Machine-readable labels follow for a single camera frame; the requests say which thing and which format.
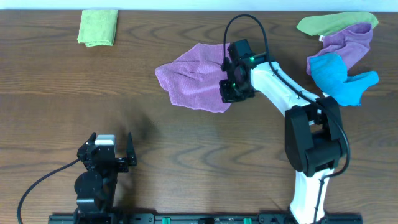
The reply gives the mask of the purple microfiber cloth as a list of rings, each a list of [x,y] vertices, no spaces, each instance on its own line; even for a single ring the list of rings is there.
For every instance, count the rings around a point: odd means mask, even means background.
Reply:
[[[219,82],[227,79],[222,62],[223,45],[197,43],[173,62],[156,68],[155,75],[172,105],[224,113],[230,104],[220,94]]]

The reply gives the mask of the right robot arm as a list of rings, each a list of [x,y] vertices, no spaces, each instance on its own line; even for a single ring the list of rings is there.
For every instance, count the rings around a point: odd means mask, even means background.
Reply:
[[[223,102],[244,101],[258,91],[284,116],[285,154],[295,170],[287,218],[294,223],[348,222],[349,218],[333,218],[323,209],[329,179],[339,174],[335,169],[340,159],[349,157],[337,102],[302,88],[264,56],[224,58],[221,69],[227,73],[220,81]]]

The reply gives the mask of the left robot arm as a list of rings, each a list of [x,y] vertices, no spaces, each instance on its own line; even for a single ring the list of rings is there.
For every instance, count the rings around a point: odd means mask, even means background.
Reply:
[[[77,194],[74,223],[122,223],[122,211],[114,208],[119,173],[137,165],[132,135],[127,135],[126,155],[116,157],[116,137],[93,133],[78,149],[77,156],[86,172],[75,181]]]

